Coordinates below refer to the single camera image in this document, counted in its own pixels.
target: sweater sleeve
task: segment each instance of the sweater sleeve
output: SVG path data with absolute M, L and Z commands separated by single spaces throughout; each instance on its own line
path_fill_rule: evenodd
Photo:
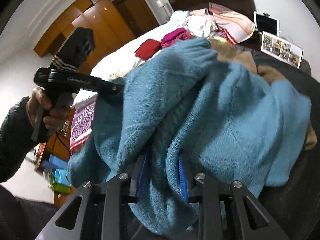
M 16 103 L 0 128 L 0 182 L 10 179 L 20 168 L 26 154 L 37 145 L 31 140 L 33 127 L 27 114 L 29 97 Z

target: metal screw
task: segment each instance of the metal screw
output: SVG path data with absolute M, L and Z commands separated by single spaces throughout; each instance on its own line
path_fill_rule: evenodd
M 128 173 L 121 173 L 120 175 L 119 175 L 119 178 L 120 179 L 127 179 L 129 177 L 129 174 Z
M 82 184 L 82 187 L 84 187 L 84 188 L 89 188 L 89 187 L 91 187 L 92 186 L 92 182 L 91 181 L 86 181 L 86 182 L 84 182 L 83 184 Z
M 233 182 L 233 186 L 236 187 L 236 188 L 241 188 L 242 187 L 242 183 L 238 180 L 234 181 Z
M 205 174 L 202 173 L 202 172 L 197 173 L 197 174 L 196 174 L 196 178 L 197 178 L 197 179 L 204 179 L 204 178 L 205 178 Z

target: green object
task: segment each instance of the green object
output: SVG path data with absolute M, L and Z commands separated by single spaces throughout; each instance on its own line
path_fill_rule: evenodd
M 57 183 L 53 173 L 49 175 L 48 185 L 49 185 L 49 188 L 51 188 L 54 191 L 64 193 L 64 194 L 70 194 L 71 188 L 63 184 Z

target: wardrobe door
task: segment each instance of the wardrobe door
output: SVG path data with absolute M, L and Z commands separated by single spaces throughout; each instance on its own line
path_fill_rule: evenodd
M 84 62 L 78 69 L 80 73 L 89 75 L 96 64 L 105 56 L 111 53 L 111 49 L 106 45 L 98 32 L 93 28 L 93 26 L 86 20 L 83 15 L 80 15 L 77 19 L 75 19 L 72 22 L 71 26 L 68 26 L 68 28 L 66 28 L 63 34 L 67 36 L 73 31 L 72 28 L 77 27 L 93 29 L 94 42 L 96 44 L 96 47 L 94 51 L 89 55 L 87 61 Z
M 100 0 L 94 6 L 102 15 L 104 20 L 116 32 L 123 45 L 136 38 L 110 0 Z
M 122 41 L 111 28 L 111 26 L 104 20 L 98 10 L 93 6 L 83 13 L 85 19 L 90 23 L 90 25 L 96 30 L 99 36 L 111 49 L 111 52 L 123 46 Z

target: brown cloth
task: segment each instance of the brown cloth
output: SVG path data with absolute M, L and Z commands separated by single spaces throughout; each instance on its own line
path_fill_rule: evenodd
M 211 49 L 218 52 L 218 60 L 222 62 L 235 62 L 242 63 L 250 72 L 260 75 L 269 85 L 277 80 L 287 80 L 275 68 L 266 65 L 256 65 L 252 54 L 248 51 L 239 51 L 234 46 L 223 44 L 216 40 L 209 40 Z M 306 132 L 306 138 L 303 145 L 303 150 L 312 150 L 317 143 L 317 136 L 309 122 Z

